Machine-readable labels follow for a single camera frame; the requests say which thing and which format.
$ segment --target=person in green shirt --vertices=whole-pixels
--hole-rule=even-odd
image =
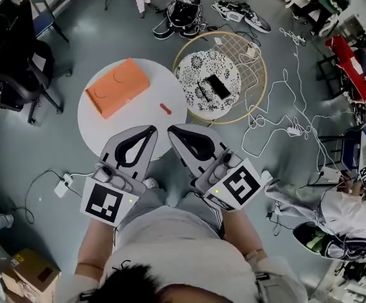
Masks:
[[[321,29],[323,28],[325,22],[335,13],[338,15],[341,13],[341,11],[344,11],[343,8],[335,8],[333,4],[331,3],[331,0],[311,0],[309,4],[304,6],[301,10],[298,12],[293,12],[293,16],[295,19],[298,19],[299,17],[306,17],[309,13],[315,10],[320,10],[319,18],[310,31],[312,36],[319,33]]]

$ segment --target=black pants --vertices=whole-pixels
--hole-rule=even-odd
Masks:
[[[330,18],[330,13],[318,0],[311,0],[309,4],[303,7],[298,13],[295,13],[298,17],[306,17],[309,13],[320,10],[319,18],[313,27],[313,31],[318,34],[324,26],[324,23]]]

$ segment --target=black hair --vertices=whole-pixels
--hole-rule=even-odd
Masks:
[[[150,274],[151,267],[142,264],[123,266],[125,262],[121,264],[121,268],[113,267],[113,274],[107,277],[102,287],[81,294],[80,301],[159,303],[157,292],[160,282]]]

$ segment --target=white cable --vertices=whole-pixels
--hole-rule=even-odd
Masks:
[[[80,173],[72,173],[70,174],[69,176],[91,176],[93,175],[94,172],[91,172],[91,173],[87,173],[87,174],[80,174]]]
[[[313,122],[316,118],[318,117],[321,117],[321,118],[334,118],[334,117],[337,117],[337,116],[340,116],[344,113],[352,113],[350,111],[343,111],[343,112],[340,112],[339,114],[336,114],[334,116],[320,116],[320,115],[316,115],[313,117],[313,119],[310,121],[309,118],[305,115],[305,111],[307,109],[307,102],[306,102],[306,99],[304,97],[304,94],[302,93],[302,79],[301,79],[301,76],[300,76],[300,73],[299,73],[299,67],[300,67],[300,61],[299,61],[299,57],[298,57],[298,46],[300,45],[300,40],[297,36],[295,36],[295,34],[293,32],[286,32],[284,29],[280,28],[280,32],[284,34],[284,36],[289,36],[291,37],[293,43],[295,44],[295,50],[296,50],[296,53],[294,53],[294,56],[295,58],[297,59],[297,75],[298,75],[298,80],[300,82],[300,94],[301,94],[301,97],[302,97],[302,100],[304,101],[304,108],[302,110],[300,110],[297,105],[296,105],[296,101],[297,101],[297,96],[296,94],[294,93],[294,91],[291,89],[290,85],[288,84],[288,71],[286,69],[283,69],[283,80],[281,81],[276,81],[276,82],[273,82],[273,84],[271,85],[271,89],[268,93],[268,96],[267,96],[267,107],[266,107],[266,110],[260,108],[260,107],[256,107],[255,105],[250,105],[250,106],[247,106],[247,92],[255,87],[258,83],[259,83],[259,78],[257,77],[257,75],[255,74],[255,72],[253,72],[253,70],[251,69],[251,67],[248,65],[248,64],[251,64],[253,62],[255,62],[256,60],[259,59],[259,56],[258,57],[251,57],[250,55],[248,54],[239,54],[239,60],[241,61],[241,63],[239,65],[244,65],[244,66],[247,66],[251,71],[252,71],[252,74],[256,77],[256,84],[250,86],[246,91],[245,91],[245,107],[246,107],[246,111],[250,111],[250,109],[252,107],[255,107],[256,109],[262,111],[263,113],[265,114],[268,114],[268,110],[269,110],[269,103],[270,103],[270,95],[271,95],[271,92],[273,91],[273,88],[275,87],[275,85],[277,83],[284,83],[286,85],[286,87],[291,91],[294,99],[293,99],[293,102],[292,102],[292,105],[294,106],[294,108],[307,120],[308,122],[308,125],[306,127],[303,127],[300,123],[299,123],[299,120],[297,117],[294,117],[293,119],[291,119],[288,115],[284,115],[278,122],[273,122],[273,121],[270,121],[268,119],[266,119],[262,114],[258,114],[256,117],[254,117],[252,114],[249,114],[248,116],[248,124],[249,124],[249,127],[247,128],[247,130],[245,131],[244,133],[244,136],[242,138],[242,144],[241,144],[241,147],[242,147],[242,150],[252,156],[252,157],[256,157],[256,158],[259,158],[262,154],[263,154],[263,151],[266,149],[268,143],[270,142],[272,136],[274,135],[274,133],[276,131],[285,131],[287,133],[287,135],[289,135],[289,137],[298,137],[298,136],[304,136],[305,140],[308,139],[309,137],[309,134],[312,133],[318,146],[319,146],[319,151],[317,153],[317,158],[316,158],[316,169],[317,171],[319,172],[319,155],[322,153],[323,154],[323,157],[324,157],[324,163],[323,163],[323,167],[326,165],[326,159],[330,159],[330,161],[332,162],[332,164],[334,165],[334,167],[339,170],[339,168],[337,168],[335,162],[333,161],[333,159],[329,156],[328,154],[328,151],[326,149],[326,147],[323,145],[323,143],[319,140],[319,135],[317,133],[317,130],[316,128],[313,126]],[[249,61],[249,62],[243,62],[242,59],[241,59],[241,56],[246,56],[246,57],[249,57],[250,59],[252,59],[252,61]],[[293,129],[296,129],[297,131],[300,132],[299,135],[294,135],[294,134],[290,134],[286,129],[284,128],[278,128],[278,129],[275,129],[271,134],[270,134],[270,137],[268,138],[267,142],[264,144],[260,154],[258,155],[255,155],[253,153],[250,153],[249,151],[247,151],[245,148],[244,148],[244,141],[245,141],[245,137],[246,137],[246,134],[251,130],[251,129],[256,129],[257,127],[264,127],[266,125],[266,122],[274,125],[274,126],[278,126],[280,125],[285,119],[287,119],[290,124],[291,124],[291,127]]]

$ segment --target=black phone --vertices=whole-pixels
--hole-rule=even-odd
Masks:
[[[206,81],[211,85],[215,94],[217,94],[221,100],[227,98],[231,95],[229,90],[225,87],[225,85],[220,81],[217,75],[213,74],[209,78],[206,78]]]

